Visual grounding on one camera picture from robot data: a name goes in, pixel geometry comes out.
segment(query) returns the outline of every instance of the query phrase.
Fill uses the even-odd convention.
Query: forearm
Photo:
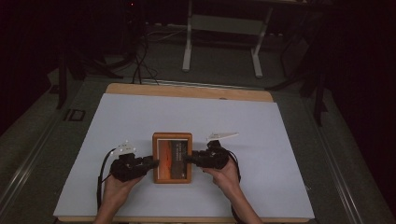
[[[116,215],[118,208],[110,204],[103,203],[99,208],[93,224],[110,224],[113,217]]]
[[[242,221],[248,224],[262,223],[240,188],[234,189],[228,198],[233,210]]]

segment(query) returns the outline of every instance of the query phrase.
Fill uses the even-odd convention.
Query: white table leg
[[[190,61],[191,61],[191,9],[192,9],[192,0],[189,0],[189,17],[187,18],[187,43],[186,48],[184,50],[184,59],[183,59],[183,72],[190,71]]]
[[[262,23],[262,28],[260,30],[259,40],[257,41],[256,47],[251,50],[251,58],[253,60],[254,73],[257,78],[262,77],[262,66],[260,65],[259,51],[260,48],[262,47],[262,41],[264,40],[265,32],[267,30],[272,11],[273,9],[271,7],[268,8],[267,16],[265,17],[265,21]]]

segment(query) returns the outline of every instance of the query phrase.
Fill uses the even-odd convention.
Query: dark background
[[[146,20],[164,25],[184,24],[186,2],[148,0]],[[78,44],[88,48],[92,55],[104,52],[97,47],[104,41],[103,36],[90,30],[87,3],[90,1],[1,1],[0,134],[50,88],[46,75],[58,67],[61,37],[79,40]],[[396,3],[362,0],[335,4],[343,13],[326,18],[305,60],[326,73],[326,87],[332,91],[396,216]],[[277,22],[271,24],[270,33],[282,33],[290,21],[279,11],[275,16]],[[122,33],[124,27],[118,21],[122,23],[122,16],[109,21],[108,29],[116,29],[109,32]]]

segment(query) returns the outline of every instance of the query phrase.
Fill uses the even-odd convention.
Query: white clip
[[[220,140],[228,137],[237,136],[239,133],[212,133],[206,138],[207,141]]]
[[[129,153],[135,153],[136,148],[133,147],[128,141],[125,141],[121,145],[119,145],[114,151],[110,153],[110,156],[119,156]]]

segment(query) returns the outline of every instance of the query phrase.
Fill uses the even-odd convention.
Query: wire
[[[136,67],[136,69],[134,70],[134,75],[133,75],[133,77],[132,77],[132,84],[134,84],[134,79],[136,78],[136,74],[139,75],[139,83],[142,84],[142,77],[141,77],[141,74],[140,74],[140,65],[141,65],[142,62],[145,60],[146,55],[147,55],[147,53],[148,53],[148,50],[147,50],[147,46],[146,46],[146,45],[144,45],[142,42],[140,42],[140,44],[143,46],[143,49],[144,49],[145,52],[144,52],[143,57],[141,58],[140,62],[139,62],[139,56],[138,56],[138,54],[136,53],[137,67]]]
[[[98,186],[96,190],[96,201],[97,201],[97,209],[99,210],[100,205],[102,205],[102,183],[111,175],[109,174],[105,180],[103,179],[103,171],[105,170],[106,162],[108,157],[110,156],[111,152],[116,150],[115,148],[111,149],[109,152],[107,152],[105,159],[103,160],[102,167],[100,169],[100,174],[98,176]]]
[[[315,220],[315,222],[316,222],[317,224],[320,224],[319,219],[317,219],[317,218],[315,217],[314,220]]]
[[[231,159],[233,160],[233,163],[235,163],[236,166],[236,172],[238,173],[238,179],[239,182],[241,182],[241,172],[239,171],[239,164],[238,164],[238,159],[236,158],[235,154],[233,154],[233,152],[231,152],[230,150],[227,150],[228,155],[231,157]]]
[[[115,62],[115,63],[101,63],[101,62],[98,62],[98,61],[96,61],[96,62],[99,63],[100,65],[102,65],[105,68],[115,69],[115,68],[120,68],[120,67],[122,67],[122,66],[124,66],[126,64],[129,64],[130,62],[133,62],[133,61],[134,61],[134,54],[133,53],[128,53],[125,56],[124,59],[122,59],[122,60],[120,60],[118,62]]]
[[[156,78],[156,76],[158,76],[159,72],[154,68],[148,67],[144,61],[142,61],[141,65],[143,65],[146,68],[146,71],[148,72],[148,75],[149,75],[149,77],[141,77],[141,78],[151,78],[157,83],[157,85],[160,85],[160,83],[157,81],[157,78]]]
[[[161,37],[161,38],[159,38],[159,39],[149,40],[149,41],[150,41],[150,42],[158,42],[158,41],[161,41],[161,40],[165,40],[166,38],[171,37],[172,35],[180,34],[181,32],[184,32],[184,31],[186,31],[186,30],[187,30],[187,29],[183,29],[183,30],[181,30],[181,31],[174,32],[174,33],[172,33],[172,34],[170,34],[170,35],[166,35],[166,36]]]
[[[172,33],[175,33],[175,32],[179,32],[179,31],[165,31],[165,30],[163,30],[163,31],[153,31],[153,32],[148,33],[148,35],[153,35],[153,34],[172,34]]]

